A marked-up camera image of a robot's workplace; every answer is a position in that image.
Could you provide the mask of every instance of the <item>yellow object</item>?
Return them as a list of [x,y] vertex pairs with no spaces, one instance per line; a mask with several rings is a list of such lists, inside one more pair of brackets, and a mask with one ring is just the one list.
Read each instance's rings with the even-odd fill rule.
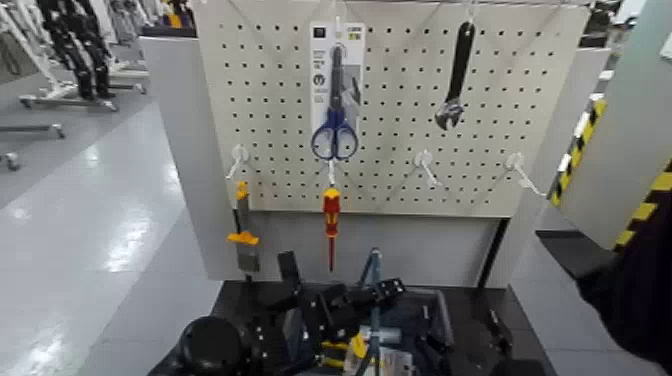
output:
[[345,363],[343,363],[342,360],[338,359],[324,358],[324,360],[322,361],[322,365],[333,368],[343,368]]
[[549,195],[549,199],[551,200],[551,204],[553,204],[553,206],[560,206],[562,194],[569,187],[569,183],[572,181],[572,174],[579,166],[579,163],[581,163],[583,153],[586,151],[586,145],[588,145],[590,140],[593,138],[595,127],[597,127],[597,124],[600,122],[600,118],[604,115],[606,107],[607,102],[604,99],[596,101],[593,104],[593,109],[590,112],[588,120],[586,120],[583,131],[580,135],[574,136],[572,139],[572,143],[566,153],[566,155],[569,156],[569,163],[567,164],[565,171],[558,172]]
[[338,189],[331,187],[327,188],[326,191],[324,191],[324,197],[328,198],[336,198],[341,195],[341,192],[338,191]]
[[239,181],[238,188],[236,190],[236,200],[242,200],[247,196],[249,196],[249,192],[247,191],[247,182]]
[[168,15],[168,19],[170,20],[170,27],[174,29],[181,29],[182,28],[182,20],[180,20],[180,17],[176,15],[175,13],[170,13]]
[[366,343],[364,342],[364,337],[362,337],[361,332],[352,337],[350,340],[350,346],[352,346],[352,352],[356,357],[364,359],[366,356]]
[[655,213],[660,200],[665,199],[666,195],[670,194],[672,194],[672,159],[663,172],[653,181],[644,202],[637,207],[632,214],[632,218],[630,218],[630,222],[628,222],[628,226],[616,239],[614,251],[623,251],[628,246],[628,243],[637,235],[637,231],[647,226],[646,221]]
[[226,240],[234,243],[240,243],[245,245],[257,245],[259,244],[259,238],[250,234],[249,231],[243,231],[240,234],[229,234],[226,237]]
[[669,191],[672,189],[672,172],[663,172],[651,186],[652,191]]
[[643,202],[641,205],[639,205],[637,210],[635,210],[635,214],[632,215],[632,218],[638,219],[640,221],[646,221],[651,216],[651,213],[656,210],[657,206],[657,204]]

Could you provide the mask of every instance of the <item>scissors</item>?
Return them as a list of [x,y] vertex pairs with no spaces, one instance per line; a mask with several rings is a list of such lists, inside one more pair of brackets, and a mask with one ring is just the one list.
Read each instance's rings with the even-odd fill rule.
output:
[[334,47],[332,52],[331,90],[327,121],[315,131],[311,139],[313,153],[320,159],[339,161],[352,157],[359,147],[355,130],[348,124],[343,108],[343,50]]

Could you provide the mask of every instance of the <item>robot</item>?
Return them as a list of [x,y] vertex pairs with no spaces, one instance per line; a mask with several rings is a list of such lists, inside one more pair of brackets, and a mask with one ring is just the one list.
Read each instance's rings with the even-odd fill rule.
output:
[[82,99],[94,100],[91,70],[75,42],[77,39],[91,57],[98,98],[114,97],[110,93],[110,76],[106,58],[111,57],[100,35],[98,18],[88,0],[37,0],[44,28],[54,43],[56,56],[75,73]]

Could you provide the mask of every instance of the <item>white hook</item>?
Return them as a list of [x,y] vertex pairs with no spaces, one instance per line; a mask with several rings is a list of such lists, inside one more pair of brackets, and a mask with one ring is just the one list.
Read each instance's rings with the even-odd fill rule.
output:
[[468,2],[467,4],[467,22],[469,24],[473,25],[474,24],[474,17],[476,16],[476,4],[478,3],[478,0],[466,0]]
[[327,178],[329,179],[329,185],[333,187],[336,185],[336,174],[334,173],[334,160],[330,159],[329,162],[327,162],[327,165],[329,166],[329,171],[327,171]]
[[331,1],[331,11],[334,14],[334,36],[338,40],[343,36],[343,24],[341,22],[341,16],[338,10],[337,2],[338,0]]
[[529,176],[527,176],[525,171],[523,171],[523,162],[524,162],[523,153],[517,152],[509,155],[509,157],[506,158],[504,166],[506,166],[506,169],[509,171],[518,172],[518,174],[521,177],[521,179],[518,180],[518,184],[520,184],[521,187],[531,189],[532,192],[534,192],[537,196],[546,197],[546,194],[539,191],[537,186],[534,185],[532,180],[530,180]]
[[233,174],[236,173],[240,166],[250,159],[250,153],[248,153],[247,149],[245,149],[245,146],[238,144],[234,146],[233,149],[231,149],[231,157],[233,157],[234,162],[233,166],[231,166],[231,169],[229,170],[229,174],[226,175],[226,179],[231,179]]
[[443,187],[443,183],[438,181],[436,177],[434,177],[434,173],[432,170],[429,169],[429,164],[432,163],[432,153],[427,151],[427,149],[419,152],[415,156],[415,160],[413,160],[413,163],[415,163],[416,167],[422,167],[425,172],[427,173],[427,186],[430,188],[432,187]]

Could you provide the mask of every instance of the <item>tile floor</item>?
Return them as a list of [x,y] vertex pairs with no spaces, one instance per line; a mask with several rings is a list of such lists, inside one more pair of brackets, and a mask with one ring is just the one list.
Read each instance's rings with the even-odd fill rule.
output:
[[559,376],[662,376],[657,365],[623,351],[573,280],[535,237],[511,286]]
[[[66,126],[78,141],[22,145],[31,177],[0,174],[1,376],[142,375],[210,311],[220,283],[205,276],[158,107],[128,98],[118,115],[58,110],[81,118]],[[663,374],[609,339],[540,243],[512,285],[558,375]]]

